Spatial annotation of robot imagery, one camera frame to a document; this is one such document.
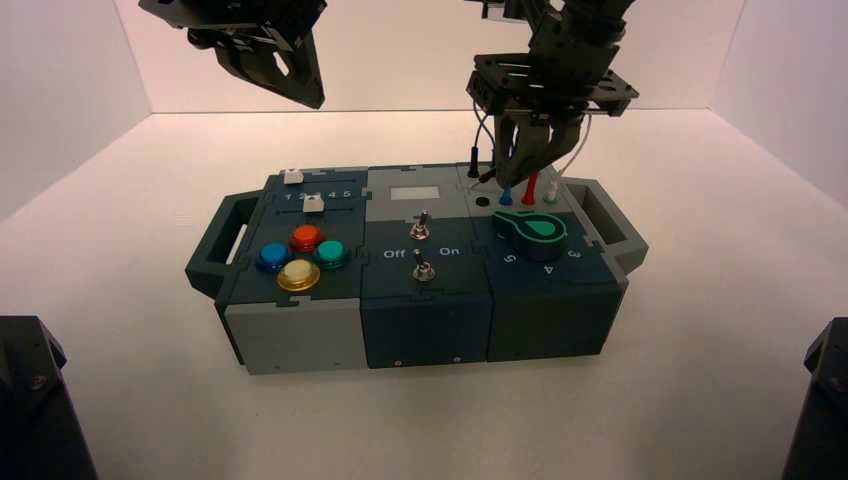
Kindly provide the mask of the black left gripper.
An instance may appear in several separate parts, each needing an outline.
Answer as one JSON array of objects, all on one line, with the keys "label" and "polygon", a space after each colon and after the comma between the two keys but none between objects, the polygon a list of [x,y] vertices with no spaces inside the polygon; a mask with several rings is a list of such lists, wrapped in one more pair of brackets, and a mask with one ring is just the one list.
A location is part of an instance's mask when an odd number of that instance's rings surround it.
[{"label": "black left gripper", "polygon": [[145,12],[214,49],[231,75],[310,109],[325,93],[313,27],[325,1],[140,1]]}]

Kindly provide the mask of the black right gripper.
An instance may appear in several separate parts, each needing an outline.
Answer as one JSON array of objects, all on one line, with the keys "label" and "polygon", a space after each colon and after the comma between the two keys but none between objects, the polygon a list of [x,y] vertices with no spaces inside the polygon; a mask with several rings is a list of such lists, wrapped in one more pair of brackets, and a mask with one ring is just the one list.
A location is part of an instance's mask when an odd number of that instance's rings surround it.
[{"label": "black right gripper", "polygon": [[571,152],[584,117],[530,126],[531,115],[623,114],[640,96],[612,69],[626,33],[623,11],[484,11],[529,26],[525,53],[481,54],[466,91],[496,117],[496,180],[513,187]]}]

